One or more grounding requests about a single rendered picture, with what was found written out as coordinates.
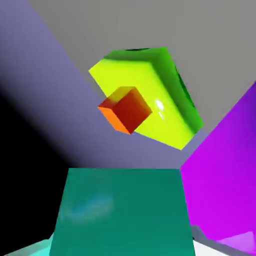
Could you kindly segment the large yellow-green box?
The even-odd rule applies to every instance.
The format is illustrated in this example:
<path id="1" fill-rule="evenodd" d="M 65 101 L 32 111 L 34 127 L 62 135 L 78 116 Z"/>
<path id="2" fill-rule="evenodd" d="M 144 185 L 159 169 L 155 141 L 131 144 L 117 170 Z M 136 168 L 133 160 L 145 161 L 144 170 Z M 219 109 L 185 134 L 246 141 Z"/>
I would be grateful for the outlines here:
<path id="1" fill-rule="evenodd" d="M 89 69 L 105 94 L 135 87 L 152 110 L 133 133 L 182 150 L 203 121 L 167 48 L 115 50 Z"/>

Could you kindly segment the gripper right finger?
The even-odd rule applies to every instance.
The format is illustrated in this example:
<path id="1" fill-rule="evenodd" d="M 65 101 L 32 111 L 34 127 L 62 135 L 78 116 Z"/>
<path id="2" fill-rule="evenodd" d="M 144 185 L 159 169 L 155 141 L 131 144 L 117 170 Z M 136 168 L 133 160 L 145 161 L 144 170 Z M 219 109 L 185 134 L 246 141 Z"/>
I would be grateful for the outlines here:
<path id="1" fill-rule="evenodd" d="M 220 251 L 193 240 L 195 256 L 228 256 Z"/>

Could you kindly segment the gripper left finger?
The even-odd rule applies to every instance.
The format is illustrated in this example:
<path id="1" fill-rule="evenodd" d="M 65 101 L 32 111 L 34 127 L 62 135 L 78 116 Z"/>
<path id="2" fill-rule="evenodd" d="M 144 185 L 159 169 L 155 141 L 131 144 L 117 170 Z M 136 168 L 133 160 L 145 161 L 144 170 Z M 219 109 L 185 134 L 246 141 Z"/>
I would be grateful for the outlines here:
<path id="1" fill-rule="evenodd" d="M 49 256 L 54 233 L 50 238 L 25 246 L 18 250 L 4 254 L 3 256 Z"/>

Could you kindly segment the small teal cube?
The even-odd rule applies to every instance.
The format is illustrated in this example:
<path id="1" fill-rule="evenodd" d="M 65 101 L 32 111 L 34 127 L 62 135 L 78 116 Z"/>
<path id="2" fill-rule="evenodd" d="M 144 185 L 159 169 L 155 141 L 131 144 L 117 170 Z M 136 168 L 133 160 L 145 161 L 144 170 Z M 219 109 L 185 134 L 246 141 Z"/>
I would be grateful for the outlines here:
<path id="1" fill-rule="evenodd" d="M 196 256 L 181 172 L 69 169 L 49 256 Z"/>

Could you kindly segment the large magenta box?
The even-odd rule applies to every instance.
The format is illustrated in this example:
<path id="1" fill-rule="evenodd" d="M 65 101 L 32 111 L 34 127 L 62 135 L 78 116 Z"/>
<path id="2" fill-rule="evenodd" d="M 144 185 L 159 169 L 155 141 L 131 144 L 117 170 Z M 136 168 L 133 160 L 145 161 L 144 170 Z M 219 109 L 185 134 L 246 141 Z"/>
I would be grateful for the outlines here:
<path id="1" fill-rule="evenodd" d="M 181 167 L 190 224 L 256 256 L 256 82 Z"/>

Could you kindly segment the small orange cube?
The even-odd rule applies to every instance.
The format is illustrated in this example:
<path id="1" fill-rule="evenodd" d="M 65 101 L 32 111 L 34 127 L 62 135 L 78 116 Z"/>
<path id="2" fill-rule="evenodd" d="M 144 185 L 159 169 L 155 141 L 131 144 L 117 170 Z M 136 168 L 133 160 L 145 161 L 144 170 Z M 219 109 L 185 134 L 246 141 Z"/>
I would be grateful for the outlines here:
<path id="1" fill-rule="evenodd" d="M 132 134 L 152 113 L 138 89 L 134 86 L 118 87 L 98 109 L 119 132 Z"/>

